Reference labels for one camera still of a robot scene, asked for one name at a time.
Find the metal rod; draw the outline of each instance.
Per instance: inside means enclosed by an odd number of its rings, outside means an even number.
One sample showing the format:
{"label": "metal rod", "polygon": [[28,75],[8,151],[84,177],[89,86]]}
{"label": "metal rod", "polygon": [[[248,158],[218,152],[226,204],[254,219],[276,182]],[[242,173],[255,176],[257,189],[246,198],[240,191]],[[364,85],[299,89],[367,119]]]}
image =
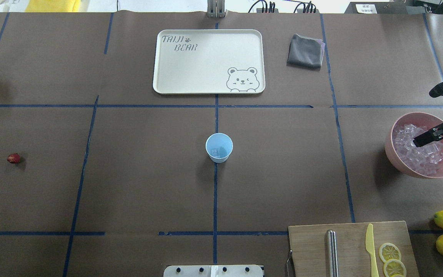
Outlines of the metal rod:
{"label": "metal rod", "polygon": [[336,244],[336,232],[327,230],[327,253],[329,256],[329,273],[331,277],[338,277],[338,249]]}

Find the gray cloth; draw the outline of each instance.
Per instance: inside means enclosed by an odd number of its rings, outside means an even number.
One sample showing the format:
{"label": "gray cloth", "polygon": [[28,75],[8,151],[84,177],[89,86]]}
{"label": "gray cloth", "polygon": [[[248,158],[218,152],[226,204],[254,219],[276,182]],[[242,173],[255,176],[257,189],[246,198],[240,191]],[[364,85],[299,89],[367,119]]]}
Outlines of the gray cloth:
{"label": "gray cloth", "polygon": [[288,51],[287,63],[306,68],[320,68],[324,56],[325,43],[322,39],[293,35]]}

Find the lemon slice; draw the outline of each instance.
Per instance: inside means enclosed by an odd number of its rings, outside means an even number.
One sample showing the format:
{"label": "lemon slice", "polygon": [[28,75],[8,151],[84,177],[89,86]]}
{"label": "lemon slice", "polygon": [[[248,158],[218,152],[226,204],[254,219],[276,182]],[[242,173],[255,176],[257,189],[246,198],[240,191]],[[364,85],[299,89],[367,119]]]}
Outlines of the lemon slice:
{"label": "lemon slice", "polygon": [[383,269],[385,277],[392,277],[394,275],[402,275],[403,277],[406,277],[406,267],[400,260],[387,260]]}
{"label": "lemon slice", "polygon": [[384,263],[390,259],[401,261],[401,251],[394,244],[385,243],[381,245],[378,249],[378,255]]}

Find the folded towel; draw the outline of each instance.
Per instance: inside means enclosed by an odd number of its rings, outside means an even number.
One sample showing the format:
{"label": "folded towel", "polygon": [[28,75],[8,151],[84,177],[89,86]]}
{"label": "folded towel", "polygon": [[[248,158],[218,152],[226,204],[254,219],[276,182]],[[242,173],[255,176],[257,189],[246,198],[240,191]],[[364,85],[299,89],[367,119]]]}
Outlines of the folded towel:
{"label": "folded towel", "polygon": [[306,68],[320,68],[325,45],[322,39],[295,34],[290,42],[287,63]]}
{"label": "folded towel", "polygon": [[77,12],[81,0],[30,0],[26,12]]}

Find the yellow plastic knife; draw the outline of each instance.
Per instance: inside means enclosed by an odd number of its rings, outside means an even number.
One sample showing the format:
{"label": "yellow plastic knife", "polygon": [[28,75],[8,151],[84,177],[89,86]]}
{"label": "yellow plastic knife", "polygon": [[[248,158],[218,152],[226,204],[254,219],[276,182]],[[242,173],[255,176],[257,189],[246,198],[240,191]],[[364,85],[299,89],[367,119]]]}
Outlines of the yellow plastic knife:
{"label": "yellow plastic knife", "polygon": [[365,249],[370,254],[371,277],[378,277],[377,260],[375,257],[374,225],[369,224],[365,234]]}

